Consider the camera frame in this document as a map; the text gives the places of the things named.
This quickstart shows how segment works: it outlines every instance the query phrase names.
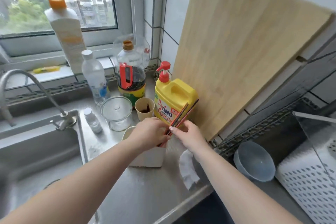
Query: wooden cutting board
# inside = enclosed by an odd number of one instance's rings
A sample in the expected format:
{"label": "wooden cutting board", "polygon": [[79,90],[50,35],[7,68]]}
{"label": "wooden cutting board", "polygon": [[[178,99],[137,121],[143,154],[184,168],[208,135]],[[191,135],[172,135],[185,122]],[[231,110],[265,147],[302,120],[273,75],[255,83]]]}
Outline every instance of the wooden cutting board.
{"label": "wooden cutting board", "polygon": [[205,138],[240,113],[331,15],[304,0],[190,0],[173,78],[197,90],[192,118]]}

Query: stainless steel countertop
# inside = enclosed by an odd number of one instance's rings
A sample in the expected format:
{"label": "stainless steel countertop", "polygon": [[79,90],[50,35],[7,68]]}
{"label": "stainless steel countertop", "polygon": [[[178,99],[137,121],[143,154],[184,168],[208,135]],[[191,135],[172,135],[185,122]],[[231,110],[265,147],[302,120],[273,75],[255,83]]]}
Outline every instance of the stainless steel countertop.
{"label": "stainless steel countertop", "polygon": [[[155,82],[146,79],[145,96],[154,98]],[[116,82],[111,95],[119,95]],[[122,132],[111,131],[100,115],[93,99],[86,98],[61,106],[65,111],[78,110],[82,124],[84,150],[88,160],[97,157],[121,141]],[[83,110],[91,107],[98,117],[103,132],[95,135],[87,124]],[[59,114],[56,108],[45,109],[15,118],[18,126],[29,124]],[[133,124],[139,122],[135,111]],[[0,122],[0,130],[11,129],[6,121]],[[109,192],[98,209],[99,223],[172,223],[189,209],[207,197],[213,188],[199,163],[194,161],[200,181],[188,191],[179,172],[179,157],[185,150],[182,143],[172,137],[161,168],[128,167]]]}

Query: white bottle cap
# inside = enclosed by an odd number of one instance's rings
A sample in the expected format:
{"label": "white bottle cap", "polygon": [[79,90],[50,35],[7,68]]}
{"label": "white bottle cap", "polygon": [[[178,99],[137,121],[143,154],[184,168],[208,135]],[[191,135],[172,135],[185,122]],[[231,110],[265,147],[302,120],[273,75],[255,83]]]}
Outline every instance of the white bottle cap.
{"label": "white bottle cap", "polygon": [[88,121],[94,121],[96,119],[96,116],[90,107],[84,109],[84,116]]}
{"label": "white bottle cap", "polygon": [[90,51],[90,50],[82,51],[82,56],[83,56],[83,59],[85,59],[85,60],[93,59],[93,54],[92,54],[92,51]]}

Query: faucet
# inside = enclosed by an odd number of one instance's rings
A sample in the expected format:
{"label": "faucet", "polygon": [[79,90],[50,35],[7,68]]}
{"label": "faucet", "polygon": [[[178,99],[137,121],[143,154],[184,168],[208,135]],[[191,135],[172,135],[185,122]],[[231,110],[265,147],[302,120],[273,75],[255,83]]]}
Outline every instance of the faucet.
{"label": "faucet", "polygon": [[13,127],[15,126],[15,122],[13,121],[13,116],[8,110],[8,107],[6,105],[6,97],[5,97],[5,88],[8,79],[14,75],[14,74],[24,74],[32,79],[33,82],[36,83],[36,85],[46,94],[47,98],[56,106],[56,108],[61,112],[61,118],[62,121],[60,124],[57,124],[54,121],[50,121],[50,123],[54,124],[56,126],[56,130],[63,131],[68,127],[71,127],[75,125],[77,122],[77,119],[69,114],[69,112],[65,112],[53,99],[53,97],[50,95],[48,91],[45,90],[45,88],[42,86],[42,84],[36,79],[35,76],[33,76],[31,73],[28,73],[26,71],[23,71],[21,69],[13,69],[9,70],[8,72],[4,73],[0,77],[0,111],[2,116],[8,121],[8,123]]}

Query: hand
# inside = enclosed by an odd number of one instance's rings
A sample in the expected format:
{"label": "hand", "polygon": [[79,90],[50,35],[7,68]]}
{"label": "hand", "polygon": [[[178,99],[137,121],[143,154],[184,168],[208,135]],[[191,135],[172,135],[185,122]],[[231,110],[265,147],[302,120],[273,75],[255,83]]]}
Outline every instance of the hand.
{"label": "hand", "polygon": [[167,128],[168,125],[156,117],[146,118],[137,124],[128,138],[134,140],[142,151],[146,151],[170,139],[164,134]]}
{"label": "hand", "polygon": [[198,126],[191,121],[186,120],[184,125],[187,127],[187,132],[183,132],[178,128],[169,127],[170,131],[178,137],[193,154],[198,154],[200,151],[210,148],[204,137],[202,136]]}

